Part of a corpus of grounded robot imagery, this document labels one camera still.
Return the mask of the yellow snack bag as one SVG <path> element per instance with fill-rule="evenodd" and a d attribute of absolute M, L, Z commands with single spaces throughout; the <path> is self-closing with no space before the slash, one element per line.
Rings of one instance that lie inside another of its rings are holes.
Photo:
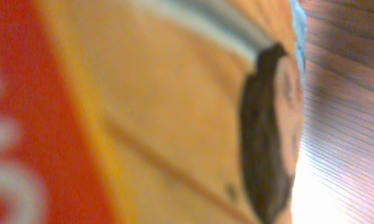
<path fill-rule="evenodd" d="M 291 223 L 292 1 L 0 0 L 0 223 Z"/>

